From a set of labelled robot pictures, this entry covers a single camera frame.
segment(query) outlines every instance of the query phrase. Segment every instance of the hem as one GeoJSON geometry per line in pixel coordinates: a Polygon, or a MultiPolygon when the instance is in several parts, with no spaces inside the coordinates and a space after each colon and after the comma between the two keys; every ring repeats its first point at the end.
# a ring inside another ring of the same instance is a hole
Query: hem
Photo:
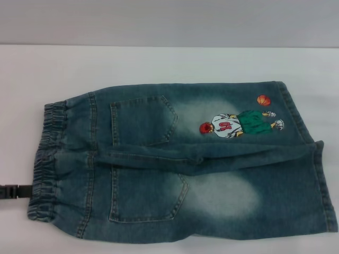
{"type": "Polygon", "coordinates": [[[322,196],[327,232],[338,232],[337,219],[336,219],[335,211],[334,211],[334,208],[333,208],[330,196],[329,196],[325,174],[323,171],[322,153],[323,153],[324,142],[322,141],[314,142],[314,140],[312,139],[311,135],[309,134],[304,124],[304,121],[302,120],[296,108],[296,105],[293,102],[293,99],[290,93],[287,90],[286,85],[280,81],[277,82],[276,84],[279,88],[280,94],[285,102],[285,105],[287,109],[289,110],[295,122],[295,125],[297,126],[297,129],[302,139],[304,140],[306,144],[315,143],[316,145],[313,164],[314,164],[314,169],[315,169],[315,173],[316,173],[318,184],[319,184],[319,190],[322,196]]]}

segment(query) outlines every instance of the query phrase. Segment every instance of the sneaker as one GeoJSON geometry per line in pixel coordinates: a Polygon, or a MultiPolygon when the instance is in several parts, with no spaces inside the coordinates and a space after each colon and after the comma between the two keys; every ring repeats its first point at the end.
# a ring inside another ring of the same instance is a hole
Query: sneaker
{"type": "Polygon", "coordinates": [[[275,117],[276,116],[276,114],[271,112],[271,111],[267,111],[267,112],[264,112],[264,113],[268,114],[269,117],[275,117]]]}
{"type": "Polygon", "coordinates": [[[276,127],[279,131],[281,131],[281,130],[284,129],[284,122],[283,122],[281,119],[276,120],[276,121],[274,121],[274,122],[275,122],[275,127],[276,127]]]}

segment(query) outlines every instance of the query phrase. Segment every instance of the white surface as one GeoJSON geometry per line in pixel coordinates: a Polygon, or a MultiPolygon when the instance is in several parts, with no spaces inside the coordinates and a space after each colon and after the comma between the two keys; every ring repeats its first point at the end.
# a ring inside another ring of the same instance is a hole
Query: white surface
{"type": "MultiPolygon", "coordinates": [[[[45,103],[142,83],[284,81],[315,140],[339,212],[339,49],[0,46],[0,184],[31,184],[45,103]]],[[[0,201],[0,253],[337,253],[339,234],[234,241],[189,237],[132,245],[78,240],[26,218],[25,199],[0,201]]]]}

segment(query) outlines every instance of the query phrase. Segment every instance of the white jersey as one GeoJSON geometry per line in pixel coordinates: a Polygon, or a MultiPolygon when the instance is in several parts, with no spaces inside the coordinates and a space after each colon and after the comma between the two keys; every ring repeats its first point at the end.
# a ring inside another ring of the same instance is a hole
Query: white jersey
{"type": "Polygon", "coordinates": [[[234,138],[238,131],[243,131],[237,117],[229,114],[220,114],[213,117],[212,124],[216,135],[222,138],[234,138]]]}

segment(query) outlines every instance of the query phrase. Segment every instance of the denim shorts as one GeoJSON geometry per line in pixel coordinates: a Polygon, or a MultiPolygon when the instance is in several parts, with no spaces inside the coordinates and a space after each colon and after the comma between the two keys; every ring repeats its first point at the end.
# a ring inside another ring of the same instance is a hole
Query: denim shorts
{"type": "Polygon", "coordinates": [[[124,243],[337,232],[323,146],[282,82],[109,87],[45,106],[28,217],[124,243]]]}

